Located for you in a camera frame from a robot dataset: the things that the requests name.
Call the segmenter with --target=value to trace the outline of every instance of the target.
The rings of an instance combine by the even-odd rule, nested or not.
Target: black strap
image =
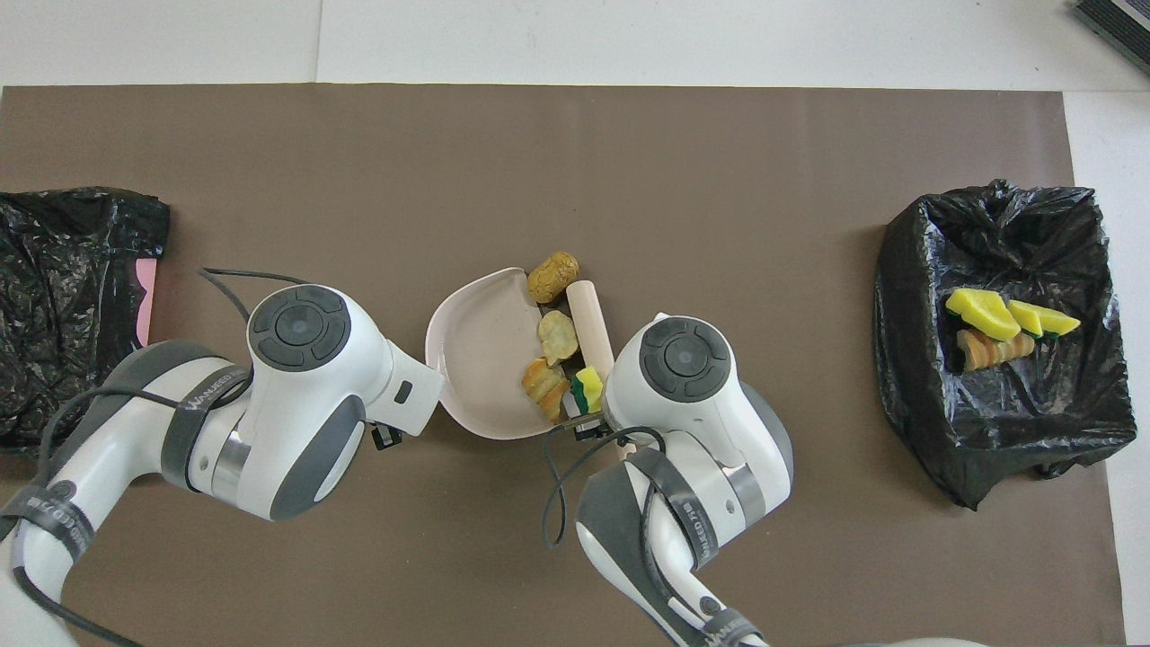
[[[24,486],[0,510],[0,516],[28,519],[60,540],[72,562],[79,560],[95,539],[95,530],[84,511],[55,492],[40,486]]]
[[[735,647],[749,636],[762,638],[762,632],[744,618],[743,614],[728,607],[703,625],[702,633],[691,647]]]
[[[711,517],[690,484],[661,452],[644,448],[630,454],[626,461],[651,479],[654,488],[667,500],[667,506],[678,519],[678,525],[691,545],[691,553],[695,554],[692,570],[702,569],[719,553],[719,538]]]
[[[163,447],[160,449],[160,471],[168,483],[199,492],[187,479],[187,463],[192,460],[195,439],[200,436],[212,406],[240,384],[246,375],[247,370],[243,367],[224,367],[208,376],[179,401],[168,424],[168,432],[163,437]]]

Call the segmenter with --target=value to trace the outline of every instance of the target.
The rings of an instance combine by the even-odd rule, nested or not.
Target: brown mat
[[[0,169],[9,191],[171,203],[154,336],[244,363],[195,264],[338,286],[419,356],[452,290],[567,248],[616,351],[657,310],[707,318],[787,424],[793,495],[702,572],[769,641],[1124,640],[1103,469],[958,509],[887,428],[871,359],[881,225],[926,192],[1073,183],[1058,94],[7,87]],[[274,286],[236,283],[248,302]],[[22,471],[3,470],[7,498]],[[482,440],[440,410],[284,524],[132,488],[64,599],[147,645],[667,645],[574,538],[543,546],[547,488],[538,439]]]

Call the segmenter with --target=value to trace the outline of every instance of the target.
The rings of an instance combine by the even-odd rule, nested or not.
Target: plastic bag
[[[140,347],[136,262],[163,254],[169,209],[117,188],[0,193],[0,450],[12,453],[37,447],[62,402]]]
[[[874,317],[882,403],[954,503],[975,510],[1010,475],[1058,477],[1134,440],[1106,244],[1094,190],[1004,179],[923,195],[887,226]],[[964,375],[956,334],[966,325],[943,306],[963,286],[1060,309],[1082,326]]]

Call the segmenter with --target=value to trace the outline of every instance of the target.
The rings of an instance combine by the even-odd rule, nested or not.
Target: white floor
[[[1150,408],[1150,77],[1064,0],[0,0],[0,86],[543,83],[1066,92]],[[1150,644],[1150,446],[1107,462],[1127,640]]]

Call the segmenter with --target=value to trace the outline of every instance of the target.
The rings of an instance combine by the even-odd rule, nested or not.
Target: black cable
[[[231,288],[228,287],[228,285],[224,285],[222,280],[216,278],[215,275],[271,278],[276,280],[286,280],[289,283],[296,283],[300,285],[308,283],[307,280],[304,280],[301,278],[296,278],[293,276],[285,276],[283,274],[269,274],[266,271],[247,271],[241,269],[217,269],[214,267],[201,267],[197,269],[197,272],[204,278],[206,278],[209,283],[215,285],[221,292],[224,293],[225,296],[228,296],[229,300],[231,300],[232,305],[236,306],[240,315],[244,316],[244,321],[247,321],[251,317],[251,313],[247,310],[247,307],[244,306],[244,301],[240,300],[240,298],[236,294],[236,292],[231,291]],[[213,406],[213,409],[218,409],[220,407],[224,407],[227,405],[230,405],[231,402],[235,402],[251,386],[252,384],[251,378],[252,378],[252,371],[251,369],[248,369],[247,378],[245,378],[240,385],[237,385],[237,387],[233,388],[230,394],[216,401],[216,403]],[[171,407],[172,409],[179,407],[179,403],[171,399],[167,399],[151,392],[145,392],[140,390],[128,390],[121,387],[97,387],[87,390],[69,399],[67,402],[60,406],[59,409],[56,409],[56,413],[52,416],[52,418],[48,419],[47,425],[44,426],[44,433],[40,436],[40,454],[37,457],[37,470],[36,475],[32,477],[33,485],[38,485],[40,487],[47,487],[48,483],[51,483],[53,477],[52,440],[55,437],[56,428],[60,426],[60,423],[64,419],[66,416],[68,416],[68,414],[71,413],[72,409],[78,407],[80,403],[102,395],[123,395],[123,396],[139,398],[141,400],[154,402],[156,405]],[[10,517],[0,518],[0,540],[8,537],[8,533],[12,532],[12,530],[16,526],[17,523],[18,519],[15,518]],[[64,622],[68,622],[74,626],[83,631],[86,631],[98,638],[102,638],[103,640],[112,642],[113,645],[118,645],[122,647],[141,647],[139,642],[135,642],[112,631],[110,629],[101,626],[49,598],[47,594],[40,591],[39,587],[36,586],[36,584],[31,580],[31,578],[28,577],[28,571],[25,570],[24,567],[22,565],[16,567],[12,570],[12,572],[21,591],[23,591],[24,594],[28,595],[28,598],[32,602],[34,602],[38,607],[40,607],[48,614],[52,614],[63,619]]]
[[[92,636],[102,638],[113,645],[120,645],[121,647],[143,647],[139,642],[120,636],[108,627],[93,623],[84,616],[56,602],[52,598],[48,598],[36,586],[36,584],[32,583],[31,579],[29,579],[28,571],[24,570],[24,567],[16,567],[12,570],[12,575],[16,578],[16,584],[20,585],[20,590],[23,591],[25,595],[31,598],[32,602],[36,602],[36,604],[45,611],[62,618],[72,626],[82,629]]]
[[[52,415],[48,419],[47,425],[44,426],[44,432],[40,436],[40,455],[37,457],[36,475],[32,477],[32,484],[40,487],[47,487],[48,483],[52,480],[52,439],[55,437],[56,428],[60,426],[61,421],[71,413],[72,409],[78,407],[80,403],[91,400],[93,398],[103,395],[124,395],[130,398],[138,398],[156,405],[162,405],[164,407],[171,407],[175,409],[179,407],[179,403],[158,395],[151,392],[145,392],[140,390],[128,390],[121,387],[95,387],[87,390],[64,402],[56,409],[56,413]],[[18,519],[15,518],[3,518],[0,521],[0,539],[8,536],[9,532],[16,526]],[[12,570],[13,577],[16,579],[16,584],[20,585],[21,591],[24,592],[28,598],[36,603],[39,608],[44,609],[48,614],[52,614],[72,625],[82,629],[93,636],[102,638],[113,645],[121,645],[126,647],[139,647],[138,642],[133,642],[123,636],[101,626],[79,614],[68,609],[63,604],[56,602],[43,591],[40,591],[36,584],[28,577],[28,571],[24,567],[16,567]]]
[[[202,267],[208,274],[218,274],[223,276],[248,276],[251,278],[270,278],[273,280],[283,280],[285,283],[296,283],[297,285],[308,285],[312,282],[305,280],[302,278],[297,278],[294,276],[289,276],[286,274],[273,274],[270,271],[252,271],[250,269],[220,269],[217,267]]]
[[[163,398],[162,395],[156,395],[140,390],[125,390],[121,387],[95,387],[72,396],[67,402],[61,405],[59,409],[56,409],[56,413],[52,415],[52,418],[48,418],[48,424],[44,426],[44,433],[40,436],[40,454],[37,456],[36,476],[32,477],[32,484],[46,487],[48,482],[52,480],[52,439],[55,438],[56,428],[60,426],[60,423],[77,406],[84,401],[101,395],[126,395],[139,398],[156,405],[171,407],[172,409],[179,406],[178,402]]]
[[[205,279],[207,279],[208,283],[215,285],[217,290],[223,292],[223,295],[228,296],[228,300],[230,300],[231,303],[236,306],[236,309],[239,310],[240,316],[244,317],[245,323],[247,322],[248,318],[252,317],[252,313],[247,310],[247,306],[244,305],[244,301],[239,298],[239,295],[237,295],[236,292],[231,290],[231,287],[225,285],[223,280],[216,278],[216,276],[248,276],[252,278],[270,278],[273,280],[284,280],[286,283],[296,283],[297,285],[307,285],[308,283],[310,283],[310,280],[305,280],[302,278],[297,278],[294,276],[288,276],[286,274],[273,274],[269,271],[251,271],[248,269],[221,269],[217,267],[200,267],[195,269],[195,272],[202,276]],[[247,377],[240,380],[240,383],[236,385],[236,387],[231,391],[231,393],[229,393],[228,395],[223,396],[222,399],[213,403],[212,409],[220,409],[221,407],[227,407],[232,402],[239,400],[239,396],[244,395],[247,392],[247,390],[251,388],[252,379],[254,378],[254,376],[255,372],[252,371],[251,367],[248,367]]]
[[[213,272],[209,271],[207,267],[200,267],[195,270],[195,272],[206,278],[208,283],[215,285],[217,290],[223,292],[223,295],[228,296],[228,300],[230,300],[231,303],[236,306],[236,309],[239,310],[239,314],[244,317],[245,322],[252,317],[252,313],[247,310],[247,306],[244,305],[244,301],[239,300],[236,292],[231,291],[231,287],[228,285],[224,285],[223,280],[213,276]]]
[[[598,453],[604,447],[607,447],[612,442],[621,438],[628,438],[631,434],[646,434],[654,439],[656,444],[659,446],[659,452],[662,452],[665,454],[667,452],[667,442],[662,439],[662,434],[660,434],[659,432],[650,428],[628,428],[626,430],[612,432],[599,439],[591,447],[591,449],[588,449],[585,453],[583,453],[582,456],[575,460],[575,463],[572,464],[572,467],[567,470],[567,472],[560,476],[559,470],[555,467],[555,460],[551,455],[551,438],[565,429],[566,428],[564,428],[562,425],[553,428],[551,431],[547,432],[545,437],[543,437],[543,456],[547,461],[547,469],[551,471],[551,477],[555,480],[555,487],[551,491],[551,496],[547,498],[546,506],[543,507],[543,523],[542,523],[543,542],[547,545],[547,548],[552,549],[558,548],[559,545],[562,544],[564,541],[564,536],[567,534],[567,493],[564,486],[567,483],[567,479],[569,479],[572,475],[575,473],[576,470],[582,468],[584,463],[586,463],[592,456],[595,456],[596,453]],[[554,539],[551,539],[551,536],[547,533],[547,516],[551,514],[551,508],[555,504],[557,496],[559,498],[559,514],[560,514],[559,532],[555,534]]]

